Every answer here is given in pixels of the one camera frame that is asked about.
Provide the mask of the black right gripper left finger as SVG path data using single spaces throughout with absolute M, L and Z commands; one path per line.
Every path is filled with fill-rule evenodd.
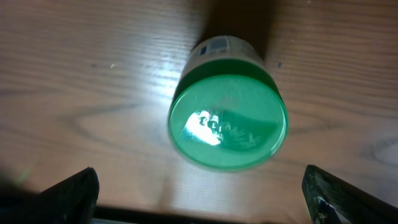
M 91 223 L 100 191 L 88 167 L 28 201 L 1 211 L 1 223 Z

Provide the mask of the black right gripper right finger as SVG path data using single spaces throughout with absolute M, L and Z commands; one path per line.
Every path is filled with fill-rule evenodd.
M 327 171 L 308 165 L 302 191 L 313 223 L 397 223 L 397 208 L 341 180 Z

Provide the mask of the green cap bottle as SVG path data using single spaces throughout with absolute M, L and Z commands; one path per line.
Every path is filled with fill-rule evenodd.
M 181 155 L 216 170 L 262 164 L 287 136 L 287 108 L 255 48 L 221 35 L 191 52 L 175 89 L 167 126 Z

